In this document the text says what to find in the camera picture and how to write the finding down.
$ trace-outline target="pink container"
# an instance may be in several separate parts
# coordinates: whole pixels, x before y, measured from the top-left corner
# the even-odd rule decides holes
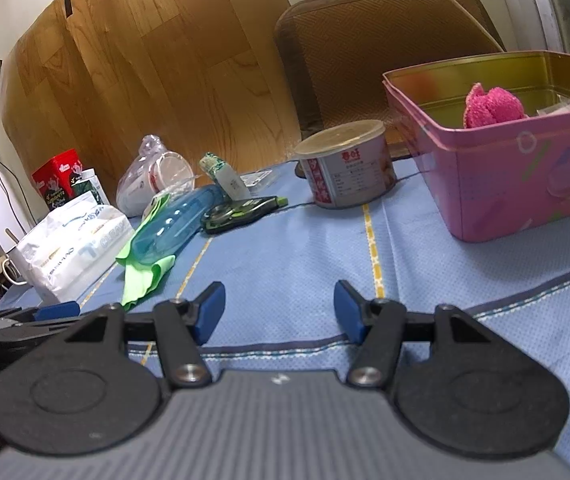
[[[472,85],[517,95],[529,118],[462,129]],[[383,77],[393,120],[449,231],[482,242],[570,215],[570,55],[509,52],[403,68]]]

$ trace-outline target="blue plastic bottle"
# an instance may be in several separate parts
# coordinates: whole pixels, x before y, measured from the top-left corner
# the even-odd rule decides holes
[[[201,228],[203,214],[220,203],[223,203],[223,194],[213,184],[170,202],[134,236],[131,241],[134,257],[144,265],[152,265],[178,253]]]

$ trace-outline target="pink fuzzy object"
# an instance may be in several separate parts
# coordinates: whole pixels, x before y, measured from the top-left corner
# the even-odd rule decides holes
[[[526,117],[518,97],[503,88],[492,88],[486,94],[481,83],[476,83],[465,98],[465,128],[478,128]]]

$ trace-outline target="light green cloth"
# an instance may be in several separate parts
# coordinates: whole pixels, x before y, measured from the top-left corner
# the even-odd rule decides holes
[[[134,236],[158,215],[169,199],[169,195],[164,195],[153,204],[147,218],[134,231]],[[161,258],[152,265],[143,265],[137,262],[131,253],[131,241],[133,239],[134,237],[132,236],[120,253],[118,253],[118,256],[116,256],[116,261],[125,267],[125,287],[123,298],[120,301],[125,310],[132,308],[138,300],[153,291],[158,286],[161,278],[172,268],[176,261],[176,256],[172,254],[171,256]]]

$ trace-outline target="red package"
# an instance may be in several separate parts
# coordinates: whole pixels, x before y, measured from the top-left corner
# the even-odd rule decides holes
[[[72,184],[81,178],[82,164],[76,150],[50,158],[31,177],[47,207],[52,211],[74,197]]]

